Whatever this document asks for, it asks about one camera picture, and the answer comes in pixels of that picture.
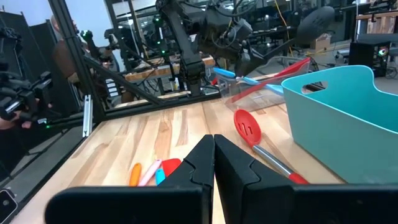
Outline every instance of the plastic container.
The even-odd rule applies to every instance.
[[[324,90],[303,86],[327,82]],[[370,68],[331,68],[282,82],[294,141],[348,183],[398,182],[398,96]]]
[[[287,62],[296,63],[283,69]],[[309,58],[274,57],[265,66],[259,67],[258,70],[275,71],[279,67],[280,69],[277,71],[279,73],[256,77],[257,80],[248,77],[235,78],[233,72],[220,68],[214,68],[214,71],[216,72],[221,97],[227,107],[232,111],[237,109],[254,111],[284,103],[283,89],[280,84],[288,77],[307,73],[309,64]]]

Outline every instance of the orange marker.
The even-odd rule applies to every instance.
[[[139,162],[136,163],[134,165],[134,167],[132,168],[131,176],[130,176],[130,183],[129,183],[130,187],[136,187],[138,185],[139,177],[141,175],[141,169],[142,169],[142,166],[141,166],[141,163],[139,163]]]

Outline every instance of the bin handle cutout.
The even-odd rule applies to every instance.
[[[326,90],[327,88],[328,88],[327,81],[319,81],[319,82],[303,85],[301,87],[301,93],[304,95],[308,95],[310,93],[315,93],[315,92]]]

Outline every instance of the pink marker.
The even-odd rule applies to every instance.
[[[142,186],[147,185],[148,181],[155,174],[156,170],[160,167],[161,164],[162,164],[162,160],[161,159],[155,160],[155,162],[152,165],[150,165],[149,169],[144,174],[144,176],[142,177],[141,181],[138,183],[138,186],[142,187]]]

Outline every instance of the blue marker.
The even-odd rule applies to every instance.
[[[164,174],[163,169],[157,169],[155,173],[156,186],[162,183],[164,179],[166,179],[166,175]]]

